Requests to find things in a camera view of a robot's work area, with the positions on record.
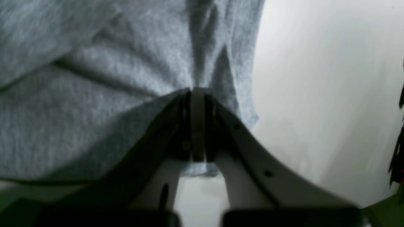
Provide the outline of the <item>right gripper white image-right left finger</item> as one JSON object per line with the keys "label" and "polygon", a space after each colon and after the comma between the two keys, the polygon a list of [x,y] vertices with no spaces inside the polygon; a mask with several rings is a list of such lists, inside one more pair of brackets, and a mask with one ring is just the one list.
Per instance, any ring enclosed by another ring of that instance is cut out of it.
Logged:
{"label": "right gripper white image-right left finger", "polygon": [[189,90],[153,119],[123,160],[100,180],[56,202],[65,208],[172,210],[186,154],[179,145],[188,126]]}

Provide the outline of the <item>right gripper white image-right right finger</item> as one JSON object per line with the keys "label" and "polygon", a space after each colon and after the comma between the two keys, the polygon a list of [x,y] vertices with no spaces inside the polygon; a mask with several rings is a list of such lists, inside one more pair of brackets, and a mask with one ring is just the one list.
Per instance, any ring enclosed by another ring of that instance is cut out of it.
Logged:
{"label": "right gripper white image-right right finger", "polygon": [[236,209],[349,209],[353,203],[305,180],[271,155],[240,119],[205,95],[206,156]]}

